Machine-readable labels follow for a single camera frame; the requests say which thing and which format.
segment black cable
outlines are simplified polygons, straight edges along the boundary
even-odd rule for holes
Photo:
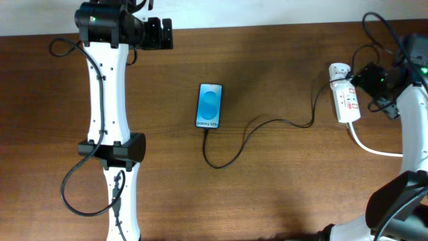
[[[362,18],[362,27],[364,28],[367,36],[373,41],[373,43],[375,43],[376,45],[383,47],[383,45],[381,43],[379,43],[370,33],[370,31],[367,29],[366,26],[366,18],[369,15],[373,15],[375,16],[377,19],[379,19],[384,25],[385,27],[387,27],[389,33],[392,35],[392,37],[394,38],[395,42],[398,44],[401,52],[403,53],[405,59],[407,60],[407,62],[410,65],[410,69],[413,71],[414,74],[416,74],[419,77],[419,80],[421,81],[423,87],[425,88],[425,90],[428,92],[428,84],[426,83],[426,81],[424,80],[423,76],[419,73],[419,71],[417,71],[415,65],[412,63],[411,59],[410,59],[410,55],[407,53],[407,50],[404,48],[403,43],[400,40],[400,37],[398,36],[398,34],[396,33],[396,31],[391,27],[391,25],[389,25],[389,23],[382,17],[380,16],[378,13],[374,13],[374,12],[369,12],[364,14],[364,17]]]
[[[355,58],[356,58],[356,55],[361,51],[361,50],[363,50],[364,48],[372,48],[373,50],[374,50],[374,52],[376,52],[376,55],[377,55],[377,63],[376,64],[379,64],[380,62],[381,62],[381,54],[379,53],[379,51],[377,50],[377,48],[375,47],[375,44],[365,44],[365,45],[363,45],[363,46],[360,46],[355,52],[354,52],[354,55],[352,56],[352,63],[351,63],[351,68],[350,68],[350,72],[348,73],[348,76],[347,77],[351,77],[352,75],[354,75],[354,70],[355,70],[355,68],[354,68],[354,66],[355,66]]]
[[[303,129],[311,127],[311,126],[314,124],[314,121],[315,121],[315,108],[316,108],[316,103],[318,102],[318,98],[320,97],[321,91],[323,91],[323,89],[325,89],[325,87],[329,86],[329,85],[330,85],[330,83],[332,83],[332,82],[337,82],[337,81],[342,81],[342,80],[347,80],[347,78],[341,78],[341,79],[338,79],[338,80],[332,80],[332,81],[330,81],[329,83],[327,83],[327,84],[323,85],[323,87],[321,87],[320,91],[318,91],[318,94],[316,95],[316,98],[315,98],[315,101],[314,101],[314,105],[313,105],[313,108],[312,108],[312,118],[311,118],[311,120],[310,120],[310,122],[309,122],[308,124],[306,124],[306,125],[297,125],[297,124],[294,124],[293,122],[291,122],[291,121],[289,121],[289,120],[286,120],[286,119],[279,119],[279,118],[278,118],[278,119],[269,120],[269,121],[266,121],[266,122],[264,122],[264,123],[261,123],[260,125],[258,125],[256,128],[254,128],[254,129],[253,129],[253,130],[248,134],[248,136],[245,138],[245,140],[244,140],[244,142],[243,142],[243,144],[242,144],[241,148],[239,149],[238,153],[236,154],[236,156],[235,156],[235,157],[234,157],[230,162],[228,162],[228,164],[226,164],[226,165],[222,165],[222,166],[214,166],[213,164],[211,164],[211,163],[209,162],[209,160],[208,160],[208,158],[207,158],[206,151],[205,151],[205,145],[206,145],[206,142],[207,142],[207,137],[208,137],[209,129],[205,129],[205,130],[204,130],[204,137],[203,137],[203,146],[202,146],[202,152],[203,152],[203,157],[204,157],[205,161],[207,162],[207,164],[208,164],[210,167],[212,167],[212,168],[214,168],[214,169],[223,169],[223,168],[226,168],[226,167],[230,166],[230,165],[231,165],[232,163],[234,163],[234,162],[238,159],[238,157],[241,155],[242,151],[245,149],[245,146],[247,145],[247,142],[248,142],[248,140],[251,138],[252,134],[254,134],[254,132],[256,132],[256,130],[258,130],[260,127],[262,127],[262,126],[264,126],[264,125],[266,125],[266,124],[272,123],[272,122],[281,121],[281,122],[288,123],[288,124],[290,124],[290,125],[292,125],[292,126],[294,126],[294,127],[303,128]]]
[[[53,45],[54,45],[54,41],[52,41],[51,42],[51,44],[49,45],[49,53],[51,54],[51,55],[53,55],[53,56],[55,56],[55,57],[58,57],[58,58],[60,58],[60,57],[66,57],[67,55],[69,55],[69,54],[71,54],[74,50],[76,50],[76,47],[74,47],[74,46],[72,46],[68,51],[66,51],[66,52],[64,52],[64,53],[62,53],[62,54],[57,54],[57,53],[54,53],[53,51],[52,51],[52,47],[53,47]],[[78,41],[77,43],[75,43],[77,46],[79,46],[80,44],[82,43],[82,41]]]
[[[122,226],[121,226],[122,222],[119,221],[119,217],[116,217],[116,226],[118,226],[119,229],[119,233],[122,236],[123,241],[126,241],[125,235],[123,234],[123,230],[122,230]]]
[[[412,202],[414,202],[416,199],[419,199],[421,197],[423,197],[424,195],[427,195],[428,193],[428,186],[424,187],[421,191],[418,191],[413,197],[411,197],[409,200],[407,200],[407,202],[405,202],[401,207],[397,208],[395,210],[395,212],[393,212],[391,214],[391,216],[389,216],[381,225],[381,228],[379,229],[379,231],[377,232],[376,236],[374,237],[373,241],[379,241],[379,239],[382,237],[382,233],[385,231],[385,229],[387,228],[389,222],[399,213],[401,212],[401,210],[403,210],[405,207],[407,207],[409,204],[411,204]]]
[[[134,48],[133,50],[134,50],[134,60],[130,64],[126,63],[126,66],[131,66],[135,64],[136,60],[138,59],[138,50],[136,48]]]
[[[67,44],[70,44],[73,48],[68,50],[67,52],[63,53],[63,54],[55,54],[53,51],[53,46],[56,42],[65,42]],[[89,154],[87,154],[79,163],[77,163],[73,168],[71,168],[67,175],[64,177],[64,179],[62,180],[61,183],[61,189],[60,189],[60,193],[61,193],[61,200],[64,203],[64,205],[66,205],[66,207],[73,213],[79,215],[79,216],[83,216],[83,217],[93,217],[93,216],[98,216],[100,214],[103,214],[104,212],[107,212],[118,200],[120,197],[120,194],[122,194],[122,191],[124,189],[124,184],[125,184],[125,173],[123,171],[120,171],[120,173],[123,176],[123,183],[122,186],[120,187],[120,191],[118,192],[118,195],[116,196],[115,200],[112,201],[111,204],[109,204],[108,206],[106,206],[105,208],[103,208],[100,211],[97,212],[92,212],[92,213],[85,213],[85,212],[81,212],[76,210],[75,208],[73,208],[67,201],[66,196],[65,196],[65,189],[66,189],[66,183],[67,180],[70,178],[70,176],[73,174],[73,172],[75,172],[79,167],[81,167],[87,160],[89,160],[92,156],[94,156],[95,152],[100,148],[102,139],[104,138],[104,133],[105,133],[105,118],[104,118],[104,88],[103,88],[103,77],[101,75],[101,71],[98,67],[98,65],[95,63],[95,61],[91,58],[91,56],[89,56],[88,53],[86,53],[78,44],[78,43],[74,43],[69,39],[63,38],[63,37],[57,37],[54,40],[52,40],[52,42],[49,45],[49,53],[55,57],[65,57],[68,54],[70,54],[72,51],[74,50],[79,50],[80,53],[82,53],[86,59],[89,61],[89,63],[91,63],[92,67],[95,69],[96,74],[97,74],[97,80],[100,84],[100,112],[101,112],[101,130],[100,130],[100,138],[98,139],[97,144],[94,147],[94,150],[92,150]]]

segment black bracket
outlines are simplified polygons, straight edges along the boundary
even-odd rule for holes
[[[426,173],[406,171],[376,191],[368,201],[366,223],[371,230],[378,231],[382,223],[401,207],[410,197],[427,185]],[[399,212],[394,219],[405,221],[424,197],[416,199]]]
[[[173,22],[171,19],[162,19],[157,17],[149,17],[147,22],[144,22],[146,35],[142,46],[143,50],[171,50],[173,45]]]
[[[83,140],[78,144],[78,153],[86,156],[95,148],[93,142]],[[146,137],[142,133],[131,133],[130,139],[125,144],[100,145],[94,156],[101,159],[101,166],[105,170],[110,167],[125,167],[126,171],[132,171],[135,163],[140,163],[146,153]]]

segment wooden table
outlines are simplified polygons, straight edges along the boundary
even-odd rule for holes
[[[427,33],[427,24],[393,22],[402,35]],[[396,48],[383,26],[370,27]],[[88,132],[90,92],[79,53],[62,59],[48,54],[54,37],[0,38],[2,240],[105,240],[108,232],[108,215],[82,218],[60,199],[62,178],[80,160],[77,143]],[[330,90],[320,97],[312,128],[273,123],[254,134],[231,167],[214,170],[203,160],[203,130],[194,124],[200,83],[224,86],[221,128],[211,132],[207,148],[220,165],[236,154],[245,130],[271,118],[310,120],[311,98],[327,83],[329,65],[349,63],[368,43],[360,23],[177,30],[174,39],[174,50],[140,51],[126,70],[130,129],[147,138],[137,185],[146,240],[315,233],[364,214],[370,195],[399,172],[400,158],[367,153],[353,142],[336,120]],[[374,57],[362,52],[356,68]],[[382,55],[384,65],[390,61]],[[368,96],[358,97],[361,141],[401,151],[400,121],[370,113]],[[97,160],[74,174],[66,194],[87,212],[108,203]]]

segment smartphone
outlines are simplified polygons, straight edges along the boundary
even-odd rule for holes
[[[219,84],[201,84],[196,127],[219,128],[222,90]]]

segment charging cable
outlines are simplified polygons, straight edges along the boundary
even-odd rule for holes
[[[352,137],[354,137],[354,140],[356,142],[356,144],[358,144],[361,148],[363,148],[364,150],[368,151],[369,153],[373,153],[373,154],[377,154],[377,155],[384,155],[387,157],[403,157],[403,154],[399,154],[399,153],[385,153],[382,151],[375,151],[372,150],[368,147],[366,147],[364,144],[361,143],[361,141],[358,139],[358,137],[356,136],[355,130],[354,130],[354,126],[352,125],[352,122],[349,122],[346,124],[346,128],[349,129],[350,133],[352,134]]]

